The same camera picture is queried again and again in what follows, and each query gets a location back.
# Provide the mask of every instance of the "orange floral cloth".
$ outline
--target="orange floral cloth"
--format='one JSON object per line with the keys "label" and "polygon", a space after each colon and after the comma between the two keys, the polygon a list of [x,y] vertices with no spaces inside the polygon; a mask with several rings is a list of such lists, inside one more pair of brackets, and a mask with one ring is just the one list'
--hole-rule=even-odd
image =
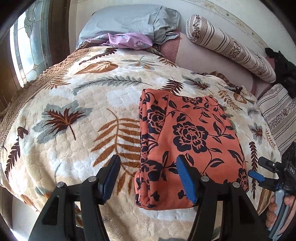
{"label": "orange floral cloth", "polygon": [[189,208],[176,158],[185,155],[217,183],[237,181],[249,190],[244,154],[223,107],[211,97],[189,98],[145,89],[139,106],[140,170],[136,205],[148,210]]}

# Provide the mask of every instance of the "purple floral cloth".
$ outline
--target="purple floral cloth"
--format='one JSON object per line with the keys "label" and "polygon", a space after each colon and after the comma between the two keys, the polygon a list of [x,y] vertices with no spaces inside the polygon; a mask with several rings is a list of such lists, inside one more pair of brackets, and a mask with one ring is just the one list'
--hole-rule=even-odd
{"label": "purple floral cloth", "polygon": [[89,38],[87,41],[100,46],[114,46],[120,49],[131,48],[135,50],[146,49],[153,45],[149,37],[139,33],[102,34],[95,38]]}

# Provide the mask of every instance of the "blanket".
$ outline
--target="blanket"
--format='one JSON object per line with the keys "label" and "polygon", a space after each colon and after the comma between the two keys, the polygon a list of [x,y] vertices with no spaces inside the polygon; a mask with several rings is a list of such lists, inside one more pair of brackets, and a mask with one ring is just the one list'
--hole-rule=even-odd
{"label": "blanket", "polygon": [[[258,157],[280,161],[280,153],[256,98],[242,86],[229,87],[218,77],[192,73],[155,55],[157,51],[148,51],[115,47],[78,50],[26,87],[10,104],[0,125],[1,185],[41,211],[57,182],[81,183],[118,154],[121,170],[115,189],[100,207],[109,237],[128,241],[187,239],[195,217],[193,208],[156,211],[135,205],[139,99],[146,88],[217,99],[240,141],[247,171],[273,177],[258,166]],[[247,195],[260,213],[271,192],[248,180]],[[79,203],[75,210],[81,226]]]}

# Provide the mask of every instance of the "window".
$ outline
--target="window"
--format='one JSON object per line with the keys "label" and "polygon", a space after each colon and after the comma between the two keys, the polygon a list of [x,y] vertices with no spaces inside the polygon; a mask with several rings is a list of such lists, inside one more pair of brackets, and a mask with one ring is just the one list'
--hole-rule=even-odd
{"label": "window", "polygon": [[22,87],[52,66],[48,40],[49,0],[36,0],[10,29],[10,50]]}

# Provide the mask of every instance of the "striped pillow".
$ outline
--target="striped pillow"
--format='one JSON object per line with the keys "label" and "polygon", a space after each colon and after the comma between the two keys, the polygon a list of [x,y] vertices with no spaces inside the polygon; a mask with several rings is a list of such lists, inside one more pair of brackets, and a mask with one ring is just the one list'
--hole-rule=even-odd
{"label": "striped pillow", "polygon": [[262,55],[241,45],[205,18],[192,15],[187,21],[186,34],[190,41],[230,58],[265,82],[275,82],[276,74]]}
{"label": "striped pillow", "polygon": [[257,102],[281,154],[296,141],[296,99],[280,84],[274,85]]}

